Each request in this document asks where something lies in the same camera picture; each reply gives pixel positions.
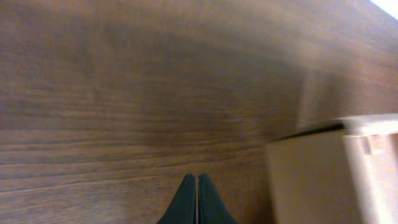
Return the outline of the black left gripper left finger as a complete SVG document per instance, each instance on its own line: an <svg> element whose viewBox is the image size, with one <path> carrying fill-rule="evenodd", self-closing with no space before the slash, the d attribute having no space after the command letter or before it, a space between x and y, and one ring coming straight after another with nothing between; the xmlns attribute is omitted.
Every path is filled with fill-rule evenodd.
<svg viewBox="0 0 398 224"><path fill-rule="evenodd" d="M187 174L157 224L196 224L195 176Z"/></svg>

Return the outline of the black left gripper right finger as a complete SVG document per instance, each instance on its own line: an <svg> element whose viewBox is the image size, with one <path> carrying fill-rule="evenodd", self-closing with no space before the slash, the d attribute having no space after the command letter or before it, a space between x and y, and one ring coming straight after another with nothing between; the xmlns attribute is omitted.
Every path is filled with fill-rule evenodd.
<svg viewBox="0 0 398 224"><path fill-rule="evenodd" d="M237 224L207 174L198 176L198 221L200 224Z"/></svg>

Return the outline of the brown cardboard box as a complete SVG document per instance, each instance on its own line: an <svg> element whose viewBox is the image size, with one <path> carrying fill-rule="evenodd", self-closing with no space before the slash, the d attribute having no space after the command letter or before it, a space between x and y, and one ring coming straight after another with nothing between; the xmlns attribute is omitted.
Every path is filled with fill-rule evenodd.
<svg viewBox="0 0 398 224"><path fill-rule="evenodd" d="M277 223L396 223L397 115L337 118L271 141Z"/></svg>

